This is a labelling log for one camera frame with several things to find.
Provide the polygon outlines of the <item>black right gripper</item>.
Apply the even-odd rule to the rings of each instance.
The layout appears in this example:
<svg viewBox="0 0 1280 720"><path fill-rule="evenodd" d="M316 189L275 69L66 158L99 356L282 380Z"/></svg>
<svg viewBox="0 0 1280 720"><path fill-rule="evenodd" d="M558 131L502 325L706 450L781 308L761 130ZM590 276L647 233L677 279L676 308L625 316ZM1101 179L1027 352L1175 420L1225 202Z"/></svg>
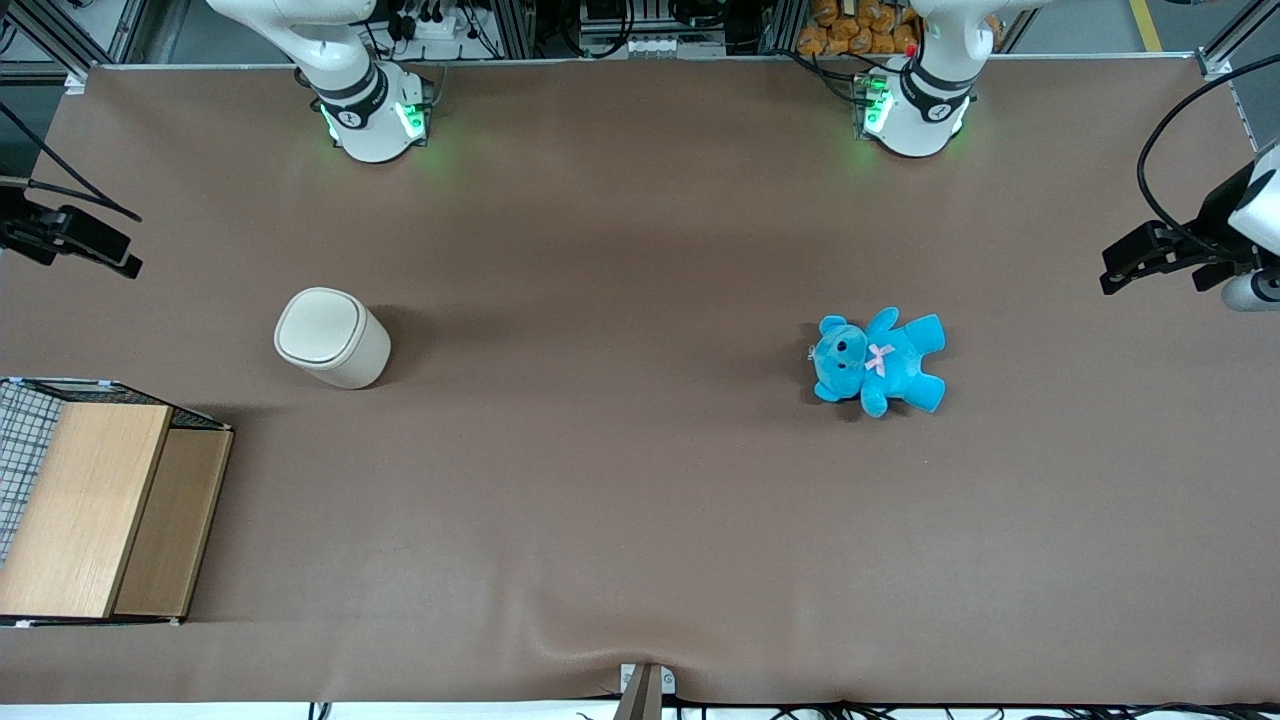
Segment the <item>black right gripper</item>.
<svg viewBox="0 0 1280 720"><path fill-rule="evenodd" d="M1 190L1 246L44 266L51 266L69 247L128 279L143 261L129 251L131 238L79 208L47 208L29 201L18 188Z"/></svg>

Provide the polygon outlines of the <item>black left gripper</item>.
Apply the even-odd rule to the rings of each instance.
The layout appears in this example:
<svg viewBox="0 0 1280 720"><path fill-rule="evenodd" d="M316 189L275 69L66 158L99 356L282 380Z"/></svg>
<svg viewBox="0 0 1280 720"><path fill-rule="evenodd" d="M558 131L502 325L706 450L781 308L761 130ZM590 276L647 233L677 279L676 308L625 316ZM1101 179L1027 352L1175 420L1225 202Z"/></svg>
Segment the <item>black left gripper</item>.
<svg viewBox="0 0 1280 720"><path fill-rule="evenodd" d="M1112 296L1151 275L1172 274L1196 266L1192 281L1207 292L1234 277L1261 268L1257 246L1229 223L1244 199L1254 163L1228 177L1204 197L1197 215L1174 232L1158 220L1138 225L1102 252L1105 270L1100 288ZM1190 258L1176 255L1178 243Z"/></svg>

